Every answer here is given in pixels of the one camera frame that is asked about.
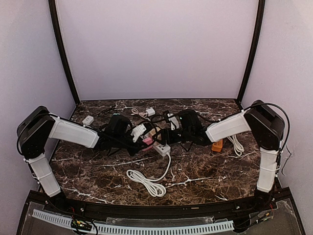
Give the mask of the pink plug adapter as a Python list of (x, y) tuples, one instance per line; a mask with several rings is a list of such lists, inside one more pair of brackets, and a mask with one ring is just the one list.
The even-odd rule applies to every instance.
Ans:
[(147, 150), (149, 150), (149, 149), (151, 149), (151, 148), (153, 147), (153, 146), (151, 145), (152, 142), (153, 142), (153, 140), (152, 140), (150, 137), (147, 137), (147, 138), (143, 139), (143, 142), (144, 142), (145, 144), (147, 144), (148, 147), (142, 149), (142, 151), (147, 151)]

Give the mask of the white power strip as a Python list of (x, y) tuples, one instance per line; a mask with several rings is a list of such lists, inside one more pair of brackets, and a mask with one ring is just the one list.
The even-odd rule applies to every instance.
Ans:
[(158, 154), (161, 156), (165, 157), (171, 152), (171, 147), (167, 144), (158, 144), (158, 145), (153, 145), (154, 150), (157, 151)]

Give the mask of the beige cube socket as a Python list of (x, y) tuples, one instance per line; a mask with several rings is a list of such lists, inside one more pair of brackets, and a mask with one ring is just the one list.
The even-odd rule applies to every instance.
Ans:
[(160, 127), (153, 128), (153, 129), (148, 133), (148, 137), (149, 137), (152, 141), (156, 141), (156, 142), (161, 143), (161, 134), (159, 133), (160, 130), (161, 130)]

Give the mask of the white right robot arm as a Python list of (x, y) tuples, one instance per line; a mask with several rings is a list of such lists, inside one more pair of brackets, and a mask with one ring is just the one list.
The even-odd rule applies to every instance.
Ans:
[(281, 117), (276, 104), (256, 100), (245, 109), (220, 120), (209, 120), (195, 110), (185, 109), (176, 114), (163, 114), (161, 121), (170, 123), (171, 118), (178, 118), (179, 125), (174, 129), (164, 128), (156, 131), (153, 140), (161, 144), (192, 142), (196, 145), (209, 146), (222, 139), (237, 134), (250, 132), (257, 142), (260, 152), (260, 171), (256, 189), (269, 193), (279, 171), (281, 153), (290, 135), (290, 119), (286, 112)]

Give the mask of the white usb charger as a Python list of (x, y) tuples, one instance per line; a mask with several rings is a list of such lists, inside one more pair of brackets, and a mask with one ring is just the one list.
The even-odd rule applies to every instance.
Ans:
[(155, 115), (156, 112), (153, 108), (149, 108), (149, 109), (146, 109), (146, 114), (148, 117), (151, 117), (151, 116)]

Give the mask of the white adapter plug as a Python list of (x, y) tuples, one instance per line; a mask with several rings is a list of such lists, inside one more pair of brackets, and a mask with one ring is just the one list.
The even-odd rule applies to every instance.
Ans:
[(83, 125), (86, 125), (86, 126), (89, 126), (89, 125), (91, 125), (93, 122), (94, 122), (94, 117), (92, 117), (92, 116), (87, 116), (87, 117), (85, 117), (85, 118), (83, 119), (82, 124), (83, 124)]

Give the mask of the orange power strip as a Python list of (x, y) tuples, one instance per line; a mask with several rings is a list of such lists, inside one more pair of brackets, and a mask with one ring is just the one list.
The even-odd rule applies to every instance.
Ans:
[(213, 152), (221, 152), (223, 148), (223, 140), (212, 143), (211, 150)]

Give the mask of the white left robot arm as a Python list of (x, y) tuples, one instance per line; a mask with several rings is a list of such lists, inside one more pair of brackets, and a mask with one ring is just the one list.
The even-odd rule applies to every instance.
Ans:
[(113, 115), (109, 123), (100, 129), (94, 129), (59, 117), (50, 113), (45, 106), (39, 106), (17, 128), (17, 150), (46, 195), (54, 197), (62, 190), (45, 156), (48, 139), (67, 141), (100, 151), (125, 149), (133, 156), (148, 145), (140, 134), (132, 135), (132, 130), (131, 121), (120, 114)]

